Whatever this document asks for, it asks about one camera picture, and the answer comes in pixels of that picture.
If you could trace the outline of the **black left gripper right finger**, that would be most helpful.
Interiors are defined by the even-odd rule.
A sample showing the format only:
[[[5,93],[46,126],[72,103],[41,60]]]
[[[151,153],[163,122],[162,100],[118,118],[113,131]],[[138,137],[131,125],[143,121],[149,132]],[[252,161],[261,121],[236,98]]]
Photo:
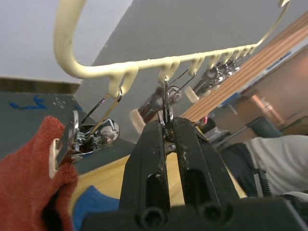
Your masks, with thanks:
[[[199,136],[192,122],[176,117],[173,133],[185,204],[221,206],[240,200],[219,152]]]

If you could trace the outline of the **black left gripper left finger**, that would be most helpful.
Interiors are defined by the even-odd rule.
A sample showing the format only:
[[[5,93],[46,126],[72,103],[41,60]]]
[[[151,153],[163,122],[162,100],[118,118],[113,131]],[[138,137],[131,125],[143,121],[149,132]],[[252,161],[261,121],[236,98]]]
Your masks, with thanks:
[[[120,209],[133,212],[157,207],[170,210],[166,156],[160,123],[147,124],[129,156],[123,176]]]

